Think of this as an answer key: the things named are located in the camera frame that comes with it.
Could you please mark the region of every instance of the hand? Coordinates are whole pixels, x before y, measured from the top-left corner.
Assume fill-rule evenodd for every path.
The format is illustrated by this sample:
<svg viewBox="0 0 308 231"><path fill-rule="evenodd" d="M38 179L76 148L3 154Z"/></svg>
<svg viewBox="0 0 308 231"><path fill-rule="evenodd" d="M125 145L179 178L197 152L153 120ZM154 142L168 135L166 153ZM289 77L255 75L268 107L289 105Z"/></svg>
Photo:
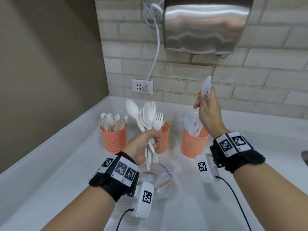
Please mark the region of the hand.
<svg viewBox="0 0 308 231"><path fill-rule="evenodd" d="M123 152L129 155L137 165L145 162L144 149L147 147L150 138L154 138L156 143L153 147L159 153L160 133L156 130L149 130L137 133L124 147Z"/></svg>
<svg viewBox="0 0 308 231"><path fill-rule="evenodd" d="M215 89L211 87L209 99L201 91L198 93L194 109L199 108L199 118L208 133L216 139L217 137L229 133L221 118L221 108L217 100Z"/></svg>

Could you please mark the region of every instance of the right hand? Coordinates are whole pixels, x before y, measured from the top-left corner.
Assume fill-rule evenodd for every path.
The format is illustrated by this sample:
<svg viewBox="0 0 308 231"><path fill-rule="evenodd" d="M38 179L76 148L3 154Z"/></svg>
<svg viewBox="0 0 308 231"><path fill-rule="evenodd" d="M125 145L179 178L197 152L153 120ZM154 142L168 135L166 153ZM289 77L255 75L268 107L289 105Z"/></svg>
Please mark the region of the right hand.
<svg viewBox="0 0 308 231"><path fill-rule="evenodd" d="M211 92L208 99L201 91L199 91L198 95L199 96L195 102L194 109L200 108L199 119L207 132L213 137L213 139L229 133L230 131L222 122L221 108L216 97L215 89L211 87Z"/></svg>

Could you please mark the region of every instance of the orange mesh cup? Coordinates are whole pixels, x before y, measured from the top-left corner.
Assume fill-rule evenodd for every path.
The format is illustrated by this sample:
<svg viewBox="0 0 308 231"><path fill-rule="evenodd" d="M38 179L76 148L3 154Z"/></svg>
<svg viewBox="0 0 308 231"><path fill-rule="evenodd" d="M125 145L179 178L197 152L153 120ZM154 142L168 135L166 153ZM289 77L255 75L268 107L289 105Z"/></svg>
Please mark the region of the orange mesh cup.
<svg viewBox="0 0 308 231"><path fill-rule="evenodd" d="M195 159L197 155L202 154L208 138L209 133L204 127L202 127L199 137L191 136L184 128L181 148L182 153L189 158Z"/></svg>
<svg viewBox="0 0 308 231"><path fill-rule="evenodd" d="M117 132L106 132L102 127L100 127L100 130L108 152L117 154L126 146L126 125Z"/></svg>
<svg viewBox="0 0 308 231"><path fill-rule="evenodd" d="M170 132L170 125L168 122L165 123L165 125L161 128L162 132L161 135L161 141L159 146L159 154L164 153L167 149L168 140L169 140L169 132Z"/></svg>

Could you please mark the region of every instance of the bundle of plastic cutlery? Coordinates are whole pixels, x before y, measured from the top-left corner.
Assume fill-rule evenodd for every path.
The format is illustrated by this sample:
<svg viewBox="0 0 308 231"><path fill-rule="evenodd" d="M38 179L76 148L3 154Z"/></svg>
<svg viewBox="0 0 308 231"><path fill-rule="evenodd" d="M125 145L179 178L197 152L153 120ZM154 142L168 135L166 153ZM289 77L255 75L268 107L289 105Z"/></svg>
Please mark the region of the bundle of plastic cutlery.
<svg viewBox="0 0 308 231"><path fill-rule="evenodd" d="M149 101L144 104L142 108L138 106L132 100L127 100L125 103L126 110L130 116L132 116L143 132L146 130L157 130L163 126L164 114L162 112L156 112L156 105L154 101ZM154 139L151 138L148 143L148 147L144 150L145 159L147 162L147 168L150 169L151 163L158 163L157 153L154 150Z"/></svg>

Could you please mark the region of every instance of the wall socket plate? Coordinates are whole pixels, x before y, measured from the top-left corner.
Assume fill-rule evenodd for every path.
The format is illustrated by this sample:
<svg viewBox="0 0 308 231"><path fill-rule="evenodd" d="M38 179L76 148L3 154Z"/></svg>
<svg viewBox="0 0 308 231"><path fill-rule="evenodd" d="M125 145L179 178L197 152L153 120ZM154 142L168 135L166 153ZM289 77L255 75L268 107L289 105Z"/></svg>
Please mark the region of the wall socket plate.
<svg viewBox="0 0 308 231"><path fill-rule="evenodd" d="M146 92L142 90L145 80L139 80L139 79L131 79L131 88L132 92L134 93L140 93L140 94L147 94L147 95L153 95L153 81L148 81Z"/></svg>

